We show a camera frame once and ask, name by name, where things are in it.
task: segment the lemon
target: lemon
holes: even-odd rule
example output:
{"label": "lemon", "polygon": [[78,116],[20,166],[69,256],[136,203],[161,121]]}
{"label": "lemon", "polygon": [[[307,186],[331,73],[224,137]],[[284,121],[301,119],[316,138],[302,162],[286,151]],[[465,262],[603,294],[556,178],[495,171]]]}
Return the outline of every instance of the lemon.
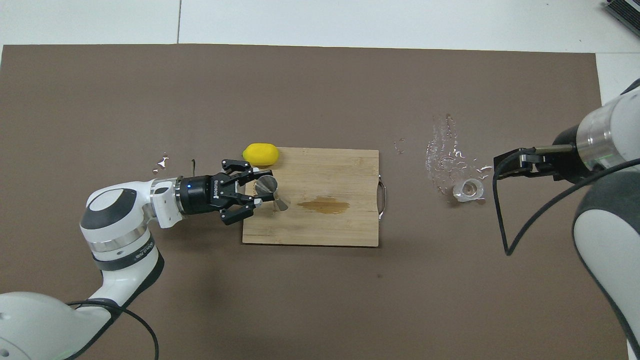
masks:
{"label": "lemon", "polygon": [[253,166],[269,166],[278,161],[280,152],[272,143],[253,143],[242,152],[242,157]]}

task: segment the measuring jigger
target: measuring jigger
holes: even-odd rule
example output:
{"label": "measuring jigger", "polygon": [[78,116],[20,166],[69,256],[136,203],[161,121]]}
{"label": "measuring jigger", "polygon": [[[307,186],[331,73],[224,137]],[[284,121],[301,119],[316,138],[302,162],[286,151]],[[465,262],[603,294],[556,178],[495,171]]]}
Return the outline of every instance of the measuring jigger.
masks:
{"label": "measuring jigger", "polygon": [[280,198],[280,195],[278,194],[278,181],[275,177],[271,175],[260,177],[255,181],[255,192],[257,195],[273,193],[273,197],[275,198],[273,204],[275,204],[276,209],[279,211],[289,209],[289,205],[287,205],[288,201]]}

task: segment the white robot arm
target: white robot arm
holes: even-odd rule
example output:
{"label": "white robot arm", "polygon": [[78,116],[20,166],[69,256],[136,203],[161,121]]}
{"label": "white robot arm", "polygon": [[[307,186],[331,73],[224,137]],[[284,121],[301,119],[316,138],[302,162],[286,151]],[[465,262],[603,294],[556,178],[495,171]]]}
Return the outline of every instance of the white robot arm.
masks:
{"label": "white robot arm", "polygon": [[[573,238],[588,272],[611,304],[640,358],[640,79],[622,95],[562,132],[550,147],[516,149],[494,159],[496,210],[505,253],[551,205],[594,183],[575,215]],[[552,175],[574,186],[543,206],[507,245],[496,182],[510,176]]]}
{"label": "white robot arm", "polygon": [[[160,276],[164,260],[147,224],[168,228],[186,215],[219,211],[229,225],[253,215],[273,194],[247,196],[238,187],[271,175],[245,161],[223,160],[213,176],[124,183],[94,192],[80,228],[102,272],[102,286],[89,297],[101,305],[77,309],[47,295],[0,295],[0,356],[7,360],[75,359]],[[239,209],[231,210],[233,205]]]}

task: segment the wooden cutting board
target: wooden cutting board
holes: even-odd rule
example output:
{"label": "wooden cutting board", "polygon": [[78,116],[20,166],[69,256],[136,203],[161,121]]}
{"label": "wooden cutting board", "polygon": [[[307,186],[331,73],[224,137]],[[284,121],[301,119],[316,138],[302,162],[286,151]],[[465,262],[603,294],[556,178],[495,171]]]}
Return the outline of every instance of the wooden cutting board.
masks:
{"label": "wooden cutting board", "polygon": [[[378,151],[279,147],[265,167],[289,209],[272,202],[244,220],[243,243],[378,246]],[[255,182],[245,187],[255,195]]]}

